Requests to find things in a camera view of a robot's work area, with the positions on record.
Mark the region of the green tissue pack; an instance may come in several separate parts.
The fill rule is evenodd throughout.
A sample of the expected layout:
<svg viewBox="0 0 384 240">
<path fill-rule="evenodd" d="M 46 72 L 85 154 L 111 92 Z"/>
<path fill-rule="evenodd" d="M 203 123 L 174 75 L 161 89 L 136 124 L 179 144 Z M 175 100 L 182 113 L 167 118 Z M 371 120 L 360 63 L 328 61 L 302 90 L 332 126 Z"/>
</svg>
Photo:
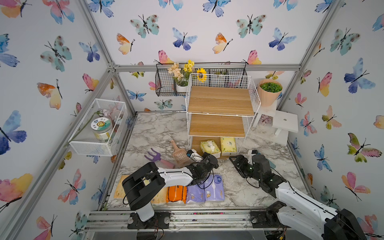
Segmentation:
<svg viewBox="0 0 384 240">
<path fill-rule="evenodd" d="M 235 156 L 238 154 L 236 138 L 221 138 L 221 154 L 222 156 Z"/>
<path fill-rule="evenodd" d="M 200 147 L 203 153 L 208 153 L 216 158 L 221 157 L 221 150 L 214 140 L 201 141 Z"/>
</svg>

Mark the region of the orange tissue pack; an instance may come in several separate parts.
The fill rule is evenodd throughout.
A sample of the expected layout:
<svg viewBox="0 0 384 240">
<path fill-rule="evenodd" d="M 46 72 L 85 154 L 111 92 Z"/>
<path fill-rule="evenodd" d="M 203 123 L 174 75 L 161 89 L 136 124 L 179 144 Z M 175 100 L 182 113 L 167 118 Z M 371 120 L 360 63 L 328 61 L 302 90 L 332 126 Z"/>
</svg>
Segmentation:
<svg viewBox="0 0 384 240">
<path fill-rule="evenodd" d="M 185 205 L 187 202 L 187 190 L 188 188 L 185 186 L 168 187 L 166 202 Z"/>
</svg>

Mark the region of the yellow tissue pack shelf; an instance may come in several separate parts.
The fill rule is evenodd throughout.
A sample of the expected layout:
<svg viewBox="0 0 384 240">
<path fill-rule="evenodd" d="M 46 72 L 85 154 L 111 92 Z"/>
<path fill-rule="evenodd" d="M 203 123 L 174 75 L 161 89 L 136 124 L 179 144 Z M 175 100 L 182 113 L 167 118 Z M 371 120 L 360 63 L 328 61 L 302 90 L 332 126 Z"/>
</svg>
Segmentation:
<svg viewBox="0 0 384 240">
<path fill-rule="evenodd" d="M 115 193 L 114 193 L 114 198 L 115 199 L 123 199 L 125 196 L 125 191 L 123 188 L 123 181 L 128 178 L 129 175 L 122 175 L 120 178 L 120 181 L 116 187 Z"/>
</svg>

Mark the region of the orange-yellow tissue pack top shelf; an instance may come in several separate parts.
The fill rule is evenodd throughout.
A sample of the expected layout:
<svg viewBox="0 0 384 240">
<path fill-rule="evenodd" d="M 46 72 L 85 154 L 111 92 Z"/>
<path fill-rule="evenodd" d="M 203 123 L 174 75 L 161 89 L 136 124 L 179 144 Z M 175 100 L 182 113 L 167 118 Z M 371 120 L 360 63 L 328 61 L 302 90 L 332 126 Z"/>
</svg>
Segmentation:
<svg viewBox="0 0 384 240">
<path fill-rule="evenodd" d="M 168 189 L 162 188 L 151 200 L 152 205 L 162 206 L 168 203 Z"/>
</svg>

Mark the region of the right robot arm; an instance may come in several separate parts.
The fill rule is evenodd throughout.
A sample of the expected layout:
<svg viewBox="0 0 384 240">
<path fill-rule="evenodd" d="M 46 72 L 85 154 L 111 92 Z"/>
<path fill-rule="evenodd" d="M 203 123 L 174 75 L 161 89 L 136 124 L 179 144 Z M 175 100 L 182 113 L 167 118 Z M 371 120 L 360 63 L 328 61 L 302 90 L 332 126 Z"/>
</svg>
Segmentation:
<svg viewBox="0 0 384 240">
<path fill-rule="evenodd" d="M 322 204 L 299 191 L 271 169 L 264 155 L 253 155 L 251 163 L 243 155 L 230 156 L 229 160 L 242 178 L 258 181 L 264 192 L 277 199 L 269 206 L 271 221 L 279 221 L 312 240 L 366 239 L 354 214 Z"/>
</svg>

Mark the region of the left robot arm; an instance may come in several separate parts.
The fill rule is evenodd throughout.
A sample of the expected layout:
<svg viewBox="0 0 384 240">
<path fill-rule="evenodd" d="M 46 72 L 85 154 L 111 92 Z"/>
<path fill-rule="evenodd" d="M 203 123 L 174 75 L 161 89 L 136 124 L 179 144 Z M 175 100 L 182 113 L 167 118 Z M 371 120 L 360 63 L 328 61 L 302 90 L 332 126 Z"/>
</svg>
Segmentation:
<svg viewBox="0 0 384 240">
<path fill-rule="evenodd" d="M 200 185 L 218 167 L 218 159 L 208 153 L 203 154 L 201 161 L 179 169 L 164 169 L 147 163 L 122 181 L 123 200 L 127 200 L 124 204 L 136 212 L 141 222 L 147 222 L 155 216 L 151 201 L 163 188 Z"/>
</svg>

